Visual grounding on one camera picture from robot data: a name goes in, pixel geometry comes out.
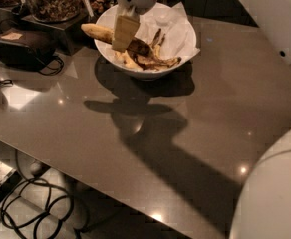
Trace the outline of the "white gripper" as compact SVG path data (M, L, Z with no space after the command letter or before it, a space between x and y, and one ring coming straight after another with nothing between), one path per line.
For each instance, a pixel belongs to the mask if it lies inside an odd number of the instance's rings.
M117 0L121 14L133 13L142 15L149 11L157 0ZM140 22L128 16L117 17L112 40L112 49L123 52L138 31Z

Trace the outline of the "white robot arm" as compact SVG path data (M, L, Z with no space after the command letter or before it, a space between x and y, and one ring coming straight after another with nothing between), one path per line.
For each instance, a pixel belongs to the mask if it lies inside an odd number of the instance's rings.
M135 157L107 239L228 239L252 164L291 126L291 0L168 0L202 55L154 82L121 78L111 115Z

